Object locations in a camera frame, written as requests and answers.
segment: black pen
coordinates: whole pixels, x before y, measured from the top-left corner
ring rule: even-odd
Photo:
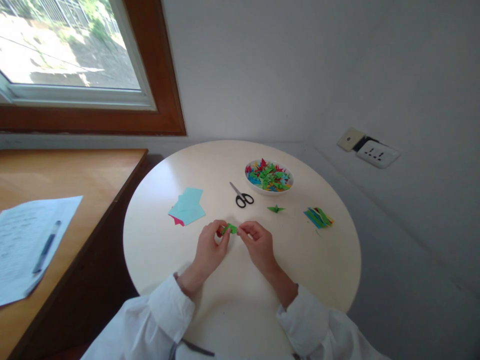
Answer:
[[[44,265],[45,258],[47,257],[47,254],[49,253],[50,247],[52,246],[52,243],[54,242],[55,235],[57,235],[57,231],[59,230],[60,225],[62,222],[58,220],[55,225],[53,226],[53,229],[51,230],[51,234],[48,237],[48,240],[46,241],[45,246],[43,247],[43,250],[41,251],[40,258],[38,259],[38,262],[36,263],[35,267],[33,268],[32,273],[36,274],[39,273],[42,270],[42,266]]]

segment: table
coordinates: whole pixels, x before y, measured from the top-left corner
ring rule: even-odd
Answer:
[[[294,186],[278,197],[253,192],[245,165],[274,160],[294,176]],[[239,208],[229,182],[253,196]],[[182,227],[167,215],[186,187],[203,189],[206,216]],[[267,207],[286,208],[274,213]],[[318,206],[335,220],[319,229],[303,214]],[[152,292],[195,256],[204,225],[225,219],[234,225],[256,220],[273,234],[275,257],[298,283],[323,304],[348,311],[360,281],[361,254],[355,225],[342,200],[313,169],[297,158],[258,143],[212,141],[180,150],[160,162],[137,187],[125,216],[123,248],[128,272],[141,295]],[[221,355],[291,353],[276,319],[279,301],[252,264],[242,240],[232,235],[217,270],[194,297],[195,314],[185,339]]]
[[[0,307],[0,359],[35,359],[48,354],[49,345],[68,347],[69,341],[85,341],[81,325],[95,332],[87,334],[91,341],[118,310],[120,304],[110,312],[108,307],[97,308],[107,298],[96,286],[112,282],[104,282],[99,270],[98,264],[112,263],[103,248],[115,253],[114,243],[106,244],[110,238],[102,231],[146,154],[145,149],[0,151],[0,210],[32,200],[83,195],[39,285],[27,298]],[[121,242],[118,247],[121,256]],[[92,258],[99,255],[102,258],[92,267]],[[124,278],[121,271],[114,275]],[[119,291],[108,290],[120,302],[125,300]],[[95,319],[102,314],[108,318],[97,324]]]

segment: scissor blade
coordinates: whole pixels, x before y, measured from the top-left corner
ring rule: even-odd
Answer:
[[[231,187],[233,188],[233,190],[236,191],[236,193],[237,193],[238,195],[242,196],[242,193],[235,187],[235,185],[232,184],[232,182],[230,182],[230,185],[231,185]]]

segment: white bowl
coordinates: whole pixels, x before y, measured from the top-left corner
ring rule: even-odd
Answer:
[[[273,160],[267,160],[267,159],[264,159],[268,164],[274,164],[275,166],[279,166],[280,168],[283,169],[283,172],[285,172],[286,174],[290,174],[290,179],[288,179],[288,184],[291,185],[291,187],[287,190],[283,190],[283,191],[270,191],[270,190],[264,190],[262,189],[261,187],[258,187],[257,185],[253,184],[250,182],[249,178],[248,178],[248,174],[247,172],[245,171],[245,169],[250,165],[252,168],[255,166],[255,163],[257,163],[258,165],[262,162],[262,159],[256,159],[256,160],[253,160],[253,161],[250,161],[248,164],[246,164],[244,167],[243,167],[243,173],[245,175],[245,180],[246,182],[248,183],[248,185],[253,189],[253,191],[259,193],[259,194],[263,194],[263,195],[267,195],[267,196],[279,196],[279,195],[282,195],[282,194],[285,194],[286,192],[290,191],[293,187],[294,187],[294,175],[290,172],[290,170],[288,170],[285,166],[283,166],[281,163],[277,162],[277,161],[273,161]]]

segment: wall socket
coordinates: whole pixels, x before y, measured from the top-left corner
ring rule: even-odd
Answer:
[[[364,138],[364,136],[365,134],[363,132],[358,131],[353,127],[349,127],[336,144],[346,152],[349,152]]]
[[[399,158],[400,151],[370,140],[357,151],[356,155],[377,168],[385,169]]]

